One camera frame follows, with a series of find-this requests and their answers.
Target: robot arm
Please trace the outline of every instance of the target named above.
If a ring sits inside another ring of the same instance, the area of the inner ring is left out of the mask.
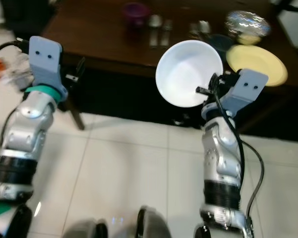
[[[27,236],[32,213],[25,202],[33,194],[32,179],[53,113],[57,104],[67,98],[60,80],[61,45],[31,37],[27,47],[33,86],[25,91],[24,100],[16,108],[15,121],[0,151],[0,238]]]
[[[234,127],[232,118],[240,109],[256,100],[268,77],[249,69],[243,69],[239,75],[230,77],[235,77],[237,81],[222,81],[223,84],[228,84],[228,91],[220,98],[220,103]],[[214,76],[211,85],[214,85],[214,80],[219,79]],[[215,90],[217,88],[211,86],[207,91]],[[205,89],[197,88],[196,91],[205,92]],[[240,230],[244,238],[252,238],[251,218],[246,217],[239,209],[243,172],[238,140],[219,112],[218,104],[213,102],[213,98],[205,104],[202,109],[202,116],[206,120],[205,134],[202,137],[205,149],[205,203],[200,209],[204,221],[204,227],[201,229],[204,232],[203,237],[210,237],[208,226],[215,226],[224,230]]]

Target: tabletop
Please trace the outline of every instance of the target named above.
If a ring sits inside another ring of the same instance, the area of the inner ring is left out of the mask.
[[[121,8],[127,0],[64,0],[43,36],[62,44],[64,60],[86,66],[154,77],[164,49],[149,48],[149,29],[130,32]],[[280,25],[269,0],[143,0],[153,14],[173,21],[170,45],[188,40],[189,24],[209,21],[212,33],[226,34],[224,21],[232,10],[256,12],[267,19],[271,34],[258,46],[275,54],[288,70],[285,85],[298,87],[298,56]]]

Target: gray gripper bracket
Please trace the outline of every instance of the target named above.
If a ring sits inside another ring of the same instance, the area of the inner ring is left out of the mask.
[[[267,75],[247,68],[241,70],[239,74],[240,77],[235,86],[220,99],[223,108],[230,111],[232,117],[257,99],[269,79]],[[206,114],[216,108],[216,103],[205,105],[202,109],[202,117],[206,120]]]
[[[30,38],[29,62],[34,76],[33,86],[39,84],[50,85],[60,92],[61,101],[65,101],[68,92],[61,83],[61,53],[60,43],[40,36]]]

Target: tile grout line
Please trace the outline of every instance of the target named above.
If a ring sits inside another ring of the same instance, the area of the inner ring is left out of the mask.
[[[90,140],[99,140],[99,141],[114,142],[114,143],[120,143],[120,144],[140,145],[140,146],[146,146],[146,147],[152,147],[152,148],[167,149],[167,147],[154,146],[154,145],[145,145],[145,144],[136,144],[136,143],[131,143],[131,142],[116,141],[116,140],[107,140],[107,139],[98,139],[98,138],[90,138]]]
[[[251,168],[248,166],[248,173],[250,174],[250,182],[251,182],[251,185],[252,185],[252,192],[254,191],[255,189],[255,186],[254,186],[254,183],[253,183],[253,178],[252,178],[252,174],[251,174]],[[260,218],[260,213],[259,213],[259,205],[258,205],[258,202],[257,202],[257,197],[258,197],[258,193],[256,194],[256,197],[254,198],[254,204],[252,204],[252,208],[253,208],[253,205],[255,205],[256,207],[256,210],[257,210],[257,213],[258,213],[258,218],[259,218],[259,226],[260,226],[260,231],[261,231],[261,235],[262,235],[262,238],[264,238],[264,235],[263,235],[263,228],[262,228],[262,224],[261,224],[261,218]]]
[[[186,153],[191,153],[191,154],[204,155],[204,151],[196,152],[196,151],[191,151],[191,150],[181,150],[181,149],[173,149],[173,148],[169,148],[169,149],[174,150],[174,151],[179,151],[179,152],[186,152]]]
[[[256,160],[248,160],[248,162],[258,163],[259,164],[259,161],[256,161]],[[276,166],[282,166],[282,167],[298,168],[298,164],[287,164],[287,163],[272,162],[272,161],[263,161],[263,163],[264,164],[268,164],[268,165],[276,165]]]
[[[169,126],[168,126],[168,129],[167,129],[167,207],[166,207],[166,210],[167,210],[167,222],[169,220],[169,160],[170,160],[170,149],[169,149],[169,145],[170,145],[170,130],[169,130]]]
[[[70,209],[70,206],[71,206],[73,197],[74,197],[74,193],[75,193],[76,185],[77,185],[77,182],[78,182],[78,178],[79,178],[79,174],[80,174],[81,167],[82,167],[82,165],[83,165],[83,161],[84,161],[84,158],[85,158],[85,153],[86,153],[88,144],[89,144],[89,139],[87,139],[87,141],[86,141],[85,149],[84,149],[84,152],[83,152],[83,154],[82,154],[82,159],[81,159],[81,162],[80,162],[80,165],[79,165],[79,169],[78,169],[78,173],[77,173],[77,176],[76,176],[76,180],[75,180],[75,183],[74,183],[73,192],[72,192],[71,197],[70,197],[69,206],[68,206],[67,213],[66,213],[66,216],[65,216],[65,221],[64,221],[63,229],[62,229],[62,231],[61,231],[61,236],[62,236],[63,233],[64,233],[64,229],[65,229],[65,225],[66,225],[67,217],[68,217],[68,214],[69,214],[69,209]]]
[[[52,237],[61,237],[60,235],[48,234],[48,233],[40,233],[40,232],[28,232],[28,235],[29,234],[39,234],[39,235],[47,235],[47,236],[52,236]]]
[[[67,133],[60,133],[60,132],[53,132],[53,131],[47,131],[47,134],[52,134],[52,135],[65,135],[65,136],[75,136],[78,138],[85,138],[85,139],[89,139],[88,136],[84,136],[84,135],[74,135],[74,134],[67,134]]]
[[[89,131],[89,134],[88,134],[88,139],[90,139],[91,132],[94,130],[94,125],[96,123],[96,119],[97,119],[97,115],[94,115],[93,123],[91,125],[90,131]]]

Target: table leg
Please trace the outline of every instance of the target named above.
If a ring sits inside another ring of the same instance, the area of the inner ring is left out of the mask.
[[[84,125],[84,122],[83,122],[83,120],[82,120],[82,118],[80,116],[80,111],[76,108],[76,106],[72,102],[70,96],[65,101],[65,107],[66,107],[66,109],[68,109],[70,111],[71,115],[73,116],[73,119],[74,119],[74,121],[75,121],[76,126],[78,127],[78,129],[84,130],[85,129],[85,125]]]

